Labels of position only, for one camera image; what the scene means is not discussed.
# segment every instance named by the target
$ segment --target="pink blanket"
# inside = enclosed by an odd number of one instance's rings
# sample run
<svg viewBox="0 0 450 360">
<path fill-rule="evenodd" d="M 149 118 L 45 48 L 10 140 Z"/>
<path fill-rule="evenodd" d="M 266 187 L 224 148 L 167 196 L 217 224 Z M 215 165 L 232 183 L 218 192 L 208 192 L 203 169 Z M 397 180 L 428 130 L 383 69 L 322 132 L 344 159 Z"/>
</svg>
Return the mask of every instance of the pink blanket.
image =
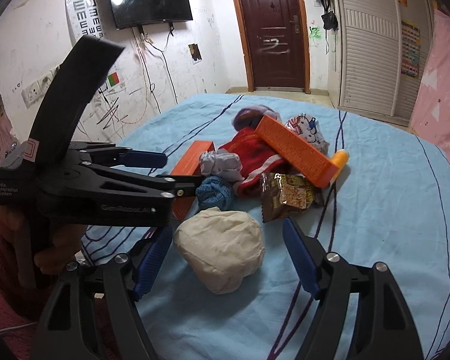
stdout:
<svg viewBox="0 0 450 360">
<path fill-rule="evenodd" d="M 419 137 L 443 149 L 450 162 L 450 17 L 438 10 L 410 126 Z"/>
</svg>

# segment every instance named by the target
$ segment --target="door handle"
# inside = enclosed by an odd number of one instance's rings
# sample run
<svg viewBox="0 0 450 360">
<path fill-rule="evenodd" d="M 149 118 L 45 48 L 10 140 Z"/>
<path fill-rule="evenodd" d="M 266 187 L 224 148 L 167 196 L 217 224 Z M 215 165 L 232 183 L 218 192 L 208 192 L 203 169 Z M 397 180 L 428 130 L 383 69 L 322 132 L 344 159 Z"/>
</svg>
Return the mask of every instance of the door handle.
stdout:
<svg viewBox="0 0 450 360">
<path fill-rule="evenodd" d="M 293 23 L 295 26 L 294 30 L 296 34 L 300 34 L 300 19 L 299 15 L 293 15 L 293 20 L 290 21 L 290 23 Z"/>
</svg>

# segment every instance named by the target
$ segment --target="blue knitted fabric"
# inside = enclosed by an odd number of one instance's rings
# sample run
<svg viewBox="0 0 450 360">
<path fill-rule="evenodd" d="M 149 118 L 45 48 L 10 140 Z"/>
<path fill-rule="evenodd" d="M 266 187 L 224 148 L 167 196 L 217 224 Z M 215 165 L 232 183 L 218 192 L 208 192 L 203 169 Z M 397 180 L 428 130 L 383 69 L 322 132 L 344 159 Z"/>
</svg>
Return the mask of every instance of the blue knitted fabric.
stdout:
<svg viewBox="0 0 450 360">
<path fill-rule="evenodd" d="M 220 210 L 226 211 L 232 204 L 232 187 L 219 176 L 207 177 L 197 188 L 195 194 L 201 210 L 218 207 Z"/>
</svg>

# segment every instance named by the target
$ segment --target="black bag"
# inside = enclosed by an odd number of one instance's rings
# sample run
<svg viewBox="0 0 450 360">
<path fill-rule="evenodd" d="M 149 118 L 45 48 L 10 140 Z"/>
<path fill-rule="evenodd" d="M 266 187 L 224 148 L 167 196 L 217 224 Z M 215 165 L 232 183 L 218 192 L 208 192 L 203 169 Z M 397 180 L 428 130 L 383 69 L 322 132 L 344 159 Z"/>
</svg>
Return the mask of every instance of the black bag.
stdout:
<svg viewBox="0 0 450 360">
<path fill-rule="evenodd" d="M 330 11 L 325 13 L 324 15 L 322 15 L 322 20 L 323 20 L 323 28 L 325 30 L 333 30 L 333 31 L 337 31 L 338 30 L 338 20 L 337 20 L 337 16 L 335 16 L 335 14 Z"/>
</svg>

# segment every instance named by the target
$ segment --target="wall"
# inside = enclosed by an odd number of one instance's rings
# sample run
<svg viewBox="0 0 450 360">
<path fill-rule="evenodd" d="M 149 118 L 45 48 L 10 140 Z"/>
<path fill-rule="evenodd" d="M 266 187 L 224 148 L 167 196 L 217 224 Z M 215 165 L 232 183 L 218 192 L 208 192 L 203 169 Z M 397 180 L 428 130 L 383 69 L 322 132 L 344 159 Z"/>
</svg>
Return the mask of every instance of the wall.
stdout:
<svg viewBox="0 0 450 360">
<path fill-rule="evenodd" d="M 322 6 L 315 7 L 314 1 L 305 0 L 310 42 L 310 87 L 327 89 L 328 58 L 325 54 L 325 31 L 321 17 L 323 8 Z M 212 2 L 223 51 L 226 55 L 226 68 L 230 84 L 232 87 L 246 87 L 245 62 L 233 0 L 212 0 Z"/>
<path fill-rule="evenodd" d="M 125 46 L 118 59 L 124 86 L 109 99 L 118 98 L 119 119 L 102 130 L 102 123 L 96 123 L 107 112 L 104 102 L 92 102 L 83 114 L 85 131 L 93 140 L 117 142 L 143 121 L 157 115 L 155 101 L 145 84 L 142 65 L 131 30 L 115 29 L 108 0 L 97 0 L 104 15 L 103 29 L 106 38 Z M 194 21 L 177 23 L 174 37 L 170 37 L 165 51 L 170 73 L 174 81 L 178 101 L 196 93 L 225 92 L 231 85 L 227 67 L 220 46 L 220 36 L 215 24 L 214 8 L 211 0 L 190 0 Z M 162 48 L 166 44 L 167 24 L 144 26 L 144 30 Z M 193 64 L 188 45 L 197 43 L 203 60 Z M 72 47 L 69 35 L 64 0 L 12 0 L 0 18 L 0 93 L 3 98 L 13 132 L 19 140 L 28 138 L 39 103 L 26 108 L 22 99 L 22 89 L 49 70 L 60 64 Z M 164 62 L 158 51 L 145 52 L 145 59 L 151 81 L 155 84 L 157 100 L 161 110 L 175 104 Z M 75 139 L 86 139 L 76 132 Z"/>
</svg>

